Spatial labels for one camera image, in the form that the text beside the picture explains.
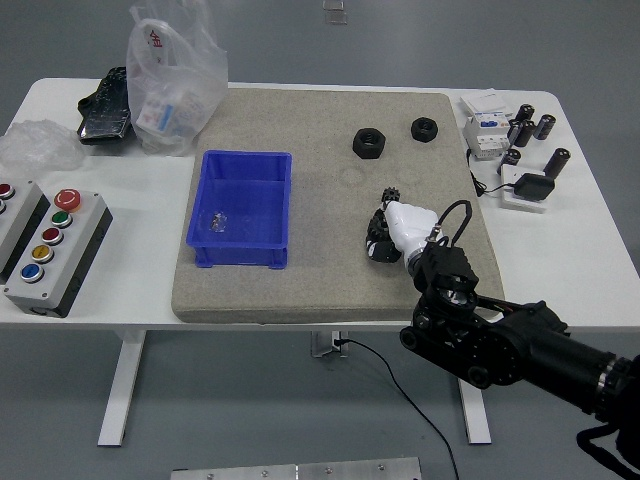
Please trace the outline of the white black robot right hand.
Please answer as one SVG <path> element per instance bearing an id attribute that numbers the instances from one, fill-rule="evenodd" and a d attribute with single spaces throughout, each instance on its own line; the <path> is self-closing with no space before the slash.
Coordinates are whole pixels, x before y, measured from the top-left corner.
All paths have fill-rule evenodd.
<path id="1" fill-rule="evenodd" d="M 399 201 L 384 202 L 369 221 L 365 239 L 367 256 L 379 263 L 402 259 L 409 268 L 427 244 L 427 237 L 438 223 L 429 209 Z"/>

